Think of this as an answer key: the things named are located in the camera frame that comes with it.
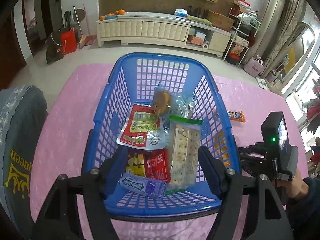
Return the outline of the right hand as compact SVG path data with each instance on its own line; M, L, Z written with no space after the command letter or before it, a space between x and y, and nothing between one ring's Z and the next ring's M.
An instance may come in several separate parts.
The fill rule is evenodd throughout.
M307 196L309 191L309 186L303 180L301 172L299 169L296 170L296 174L292 181L278 180L274 182L277 187L284 187L286 194L289 198L299 200Z

